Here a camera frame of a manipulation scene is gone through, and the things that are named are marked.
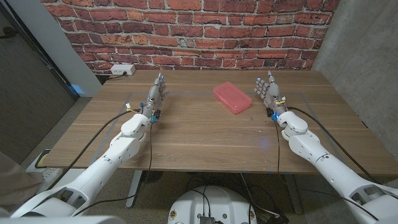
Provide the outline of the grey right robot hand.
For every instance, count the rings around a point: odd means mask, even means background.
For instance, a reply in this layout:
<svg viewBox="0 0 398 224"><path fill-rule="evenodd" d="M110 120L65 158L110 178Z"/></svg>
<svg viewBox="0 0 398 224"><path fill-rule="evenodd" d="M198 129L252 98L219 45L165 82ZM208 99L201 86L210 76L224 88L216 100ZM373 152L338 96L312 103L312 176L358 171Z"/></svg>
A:
<svg viewBox="0 0 398 224"><path fill-rule="evenodd" d="M287 112L287 107L285 98L281 96L279 87L275 83L275 78L270 70L268 71L268 77L268 82L258 77L254 91L263 100L267 116L273 121L277 121L282 113Z"/></svg>

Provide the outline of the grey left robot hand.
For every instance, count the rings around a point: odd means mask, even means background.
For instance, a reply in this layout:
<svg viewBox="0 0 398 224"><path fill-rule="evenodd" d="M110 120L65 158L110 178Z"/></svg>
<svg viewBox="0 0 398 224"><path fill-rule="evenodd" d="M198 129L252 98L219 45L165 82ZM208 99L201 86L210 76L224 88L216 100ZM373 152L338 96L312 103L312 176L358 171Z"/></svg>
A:
<svg viewBox="0 0 398 224"><path fill-rule="evenodd" d="M166 92L166 84L164 76L161 72L159 72L157 78L154 81L154 84L151 86L146 102L142 107L142 112L144 116L151 119L151 117L156 117L159 119L160 109L162 107L162 103L164 98L167 96Z"/></svg>

